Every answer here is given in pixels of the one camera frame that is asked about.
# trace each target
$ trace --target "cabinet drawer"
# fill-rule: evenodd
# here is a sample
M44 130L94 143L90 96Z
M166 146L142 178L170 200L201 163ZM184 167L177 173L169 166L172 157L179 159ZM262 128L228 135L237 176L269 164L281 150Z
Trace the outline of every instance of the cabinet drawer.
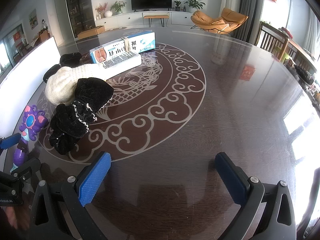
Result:
M95 23L96 26L104 26L106 30L118 27L117 17L103 18L95 21Z
M193 26L194 23L190 19L191 16L191 13L172 12L172 24Z
M142 13L119 15L117 19L119 27L143 24Z

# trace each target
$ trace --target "orange leather chair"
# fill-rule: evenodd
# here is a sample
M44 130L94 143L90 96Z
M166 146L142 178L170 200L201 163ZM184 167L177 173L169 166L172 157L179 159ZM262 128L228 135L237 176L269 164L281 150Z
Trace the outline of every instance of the orange leather chair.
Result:
M247 16L224 8L219 18L211 18L201 11L196 11L191 16L191 21L195 24L191 29L199 27L205 31L218 34L229 33L240 27L246 20Z

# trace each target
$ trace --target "blue oval gem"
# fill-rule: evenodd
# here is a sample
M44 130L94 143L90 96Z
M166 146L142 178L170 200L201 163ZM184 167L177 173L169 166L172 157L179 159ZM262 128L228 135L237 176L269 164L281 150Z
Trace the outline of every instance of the blue oval gem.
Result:
M26 120L26 126L27 126L27 127L32 126L33 123L34 123L34 121L35 121L35 119L34 119L33 115L29 115L29 116L27 117L27 120Z

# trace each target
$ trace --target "round table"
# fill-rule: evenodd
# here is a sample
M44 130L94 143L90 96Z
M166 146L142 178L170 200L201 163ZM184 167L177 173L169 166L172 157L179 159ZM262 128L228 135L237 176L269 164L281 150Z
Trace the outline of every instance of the round table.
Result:
M142 66L108 80L115 97L73 151L63 156L52 149L49 126L29 143L41 176L65 180L109 152L111 168L86 205L108 239L218 239L239 210L212 165L225 152L248 176L285 180L298 223L318 167L320 119L297 81L271 53L248 43L188 27L151 29L156 48L143 53ZM79 51L88 63L90 49L145 30L102 33L60 53ZM50 118L55 107L44 88L29 105Z

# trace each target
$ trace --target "dark bookshelf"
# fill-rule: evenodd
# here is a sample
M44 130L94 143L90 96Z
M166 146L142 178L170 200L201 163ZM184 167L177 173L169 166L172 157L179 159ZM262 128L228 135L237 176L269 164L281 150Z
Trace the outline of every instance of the dark bookshelf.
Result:
M66 0L66 2L75 38L80 32L95 27L91 0Z

